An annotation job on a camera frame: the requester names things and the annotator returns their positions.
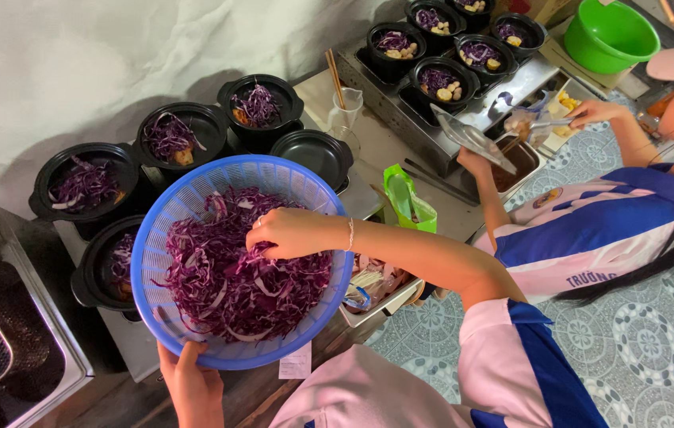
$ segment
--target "clear plastic lid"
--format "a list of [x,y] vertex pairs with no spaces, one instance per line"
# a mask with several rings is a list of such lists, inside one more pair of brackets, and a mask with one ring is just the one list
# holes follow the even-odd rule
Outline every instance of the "clear plastic lid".
[[514,167],[510,160],[506,159],[493,140],[484,136],[482,131],[472,125],[466,125],[458,121],[455,117],[433,103],[430,103],[430,108],[435,113],[437,121],[440,122],[443,132],[445,132],[445,135],[451,141],[474,151],[476,154],[481,155],[511,174],[517,173],[517,168]]

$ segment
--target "school uniform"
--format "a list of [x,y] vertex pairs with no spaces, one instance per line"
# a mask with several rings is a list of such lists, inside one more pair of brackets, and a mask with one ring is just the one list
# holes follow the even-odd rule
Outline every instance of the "school uniform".
[[509,212],[476,248],[501,261],[527,296],[598,284],[640,268],[674,230],[672,164],[614,170],[557,187]]
[[321,365],[282,405],[271,427],[607,426],[562,355],[551,320],[508,298],[464,315],[456,377],[460,404],[363,345]]

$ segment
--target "silver bracelet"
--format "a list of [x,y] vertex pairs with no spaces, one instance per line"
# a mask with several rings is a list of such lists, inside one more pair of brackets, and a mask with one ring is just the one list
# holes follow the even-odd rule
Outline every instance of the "silver bracelet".
[[355,229],[353,229],[353,219],[348,218],[348,226],[350,226],[350,246],[345,251],[350,251],[351,248],[353,248],[353,234],[355,233]]

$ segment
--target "hand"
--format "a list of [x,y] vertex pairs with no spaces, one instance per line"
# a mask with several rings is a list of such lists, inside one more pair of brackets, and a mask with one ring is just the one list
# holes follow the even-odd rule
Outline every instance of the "hand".
[[278,208],[253,224],[247,233],[247,249],[260,241],[278,245],[263,253],[269,259],[300,258],[324,250],[347,249],[350,246],[348,219],[324,216],[299,208]]
[[583,101],[580,105],[571,111],[565,117],[577,117],[584,113],[582,117],[578,117],[570,123],[570,128],[573,130],[582,130],[586,123],[602,122],[604,120],[613,120],[620,117],[630,115],[630,111],[617,103],[605,103],[602,101]]
[[220,405],[224,383],[218,370],[197,365],[197,357],[207,349],[208,344],[186,342],[181,356],[175,356],[157,342],[160,371],[173,399],[181,428],[224,425],[224,411]]
[[490,160],[483,158],[475,152],[462,147],[459,150],[459,156],[456,161],[465,167],[467,171],[471,172],[477,180],[484,178],[493,178]]

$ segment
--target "girl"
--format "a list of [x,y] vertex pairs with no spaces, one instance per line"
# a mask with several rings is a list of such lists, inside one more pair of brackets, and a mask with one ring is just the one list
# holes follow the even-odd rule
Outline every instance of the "girl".
[[[674,80],[674,49],[656,54],[647,72]],[[475,247],[494,254],[531,302],[559,293],[587,305],[674,267],[674,164],[661,163],[623,106],[586,101],[569,116],[578,117],[575,129],[608,120],[625,168],[557,187],[507,213],[489,162],[466,149],[458,161],[477,179],[483,202],[488,233]],[[674,99],[659,132],[674,139]]]
[[[309,240],[303,236],[313,237]],[[335,248],[379,258],[460,293],[465,316],[458,364],[461,404],[363,345],[317,368],[282,405],[271,426],[606,426],[550,330],[493,257],[450,238],[305,209],[271,210],[247,234],[277,244],[267,258]],[[206,345],[180,357],[158,345],[179,424],[222,427],[223,383],[195,363]]]

